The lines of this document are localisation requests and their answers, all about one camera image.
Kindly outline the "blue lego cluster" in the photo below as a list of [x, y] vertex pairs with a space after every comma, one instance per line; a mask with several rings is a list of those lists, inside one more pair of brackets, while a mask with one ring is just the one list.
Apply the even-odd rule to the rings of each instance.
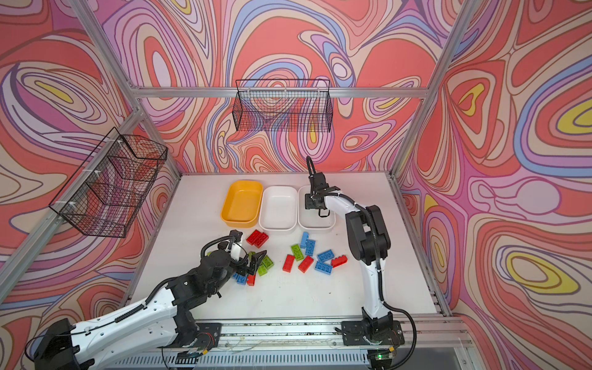
[[248, 281], [247, 276], [243, 276], [240, 274], [234, 274], [233, 279], [236, 280], [236, 282], [239, 283], [239, 285], [246, 285]]

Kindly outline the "blue lego pair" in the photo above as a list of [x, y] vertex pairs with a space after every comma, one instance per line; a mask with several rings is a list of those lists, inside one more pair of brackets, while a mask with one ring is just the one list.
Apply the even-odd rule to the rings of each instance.
[[308, 232], [304, 232], [302, 234], [302, 239], [300, 243], [300, 247], [304, 252], [304, 255], [312, 257], [315, 252], [315, 245], [316, 241], [310, 238], [310, 234]]

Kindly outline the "blue lego mid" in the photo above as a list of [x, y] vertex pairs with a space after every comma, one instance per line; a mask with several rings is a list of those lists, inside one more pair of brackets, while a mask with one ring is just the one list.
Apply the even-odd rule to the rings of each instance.
[[323, 251], [322, 253], [318, 254], [317, 259], [318, 261], [325, 263], [327, 261], [332, 260], [335, 257], [332, 250]]

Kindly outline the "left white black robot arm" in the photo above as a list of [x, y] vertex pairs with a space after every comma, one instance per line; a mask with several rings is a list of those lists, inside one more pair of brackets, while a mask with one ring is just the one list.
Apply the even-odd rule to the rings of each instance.
[[248, 252], [242, 232], [208, 242], [197, 267], [158, 283], [148, 296], [109, 314], [72, 323], [53, 323], [30, 339], [25, 356], [36, 369], [102, 369], [138, 353], [158, 348], [181, 349], [184, 358], [199, 358], [217, 346], [213, 329], [202, 328], [192, 311], [235, 275], [257, 274], [266, 251]]

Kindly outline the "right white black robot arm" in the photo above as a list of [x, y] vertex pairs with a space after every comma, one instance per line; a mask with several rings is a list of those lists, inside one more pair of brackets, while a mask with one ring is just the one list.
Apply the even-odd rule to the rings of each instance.
[[360, 263], [364, 302], [361, 330], [340, 332], [347, 339], [361, 337], [372, 345], [387, 340], [397, 348], [405, 343], [404, 334], [396, 328], [395, 314], [404, 315], [412, 328], [410, 349], [417, 345], [416, 322], [408, 311], [396, 308], [385, 299], [385, 260], [391, 248], [391, 240], [385, 226], [382, 211], [376, 205], [364, 206], [344, 194], [339, 187], [328, 184], [325, 174], [318, 172], [311, 157], [306, 157], [310, 190], [305, 194], [305, 208], [318, 212], [327, 211], [345, 221], [348, 248], [352, 257]]

